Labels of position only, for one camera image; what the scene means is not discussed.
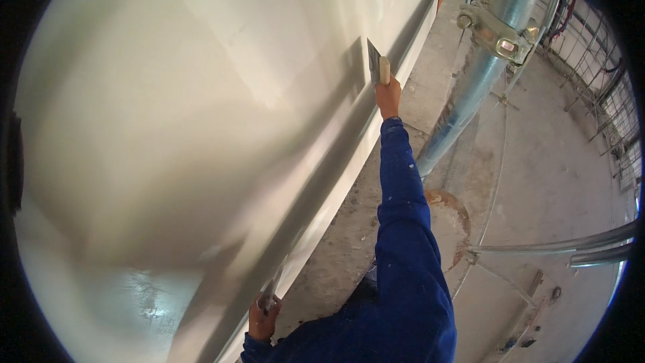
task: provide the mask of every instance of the blue sleeve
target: blue sleeve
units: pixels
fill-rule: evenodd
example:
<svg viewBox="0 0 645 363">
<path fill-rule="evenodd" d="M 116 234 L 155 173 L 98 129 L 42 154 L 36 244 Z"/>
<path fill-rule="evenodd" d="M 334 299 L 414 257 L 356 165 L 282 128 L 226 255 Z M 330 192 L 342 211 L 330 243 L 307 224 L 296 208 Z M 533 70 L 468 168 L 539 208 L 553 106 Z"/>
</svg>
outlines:
<svg viewBox="0 0 645 363">
<path fill-rule="evenodd" d="M 452 300 L 441 271 L 430 208 L 400 118 L 381 126 L 379 233 L 375 247 L 379 305 L 397 339 L 427 361 L 451 361 L 457 333 Z"/>
<path fill-rule="evenodd" d="M 244 334 L 244 351 L 240 355 L 240 359 L 242 359 L 242 363 L 262 363 L 268 360 L 272 351 L 271 341 L 255 340 L 248 336 L 247 332 Z"/>
</svg>

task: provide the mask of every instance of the worker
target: worker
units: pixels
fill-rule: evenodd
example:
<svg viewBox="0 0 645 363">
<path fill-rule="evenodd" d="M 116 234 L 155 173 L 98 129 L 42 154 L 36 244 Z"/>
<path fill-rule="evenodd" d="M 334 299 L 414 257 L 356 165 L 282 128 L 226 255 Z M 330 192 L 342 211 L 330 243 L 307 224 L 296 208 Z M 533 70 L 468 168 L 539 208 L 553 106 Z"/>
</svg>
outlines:
<svg viewBox="0 0 645 363">
<path fill-rule="evenodd" d="M 430 231 L 430 209 L 399 118 L 401 88 L 377 84 L 381 126 L 377 300 L 349 303 L 331 317 L 305 322 L 271 345 L 281 303 L 264 315 L 249 309 L 243 363 L 452 362 L 457 330 L 452 300 Z"/>
</svg>

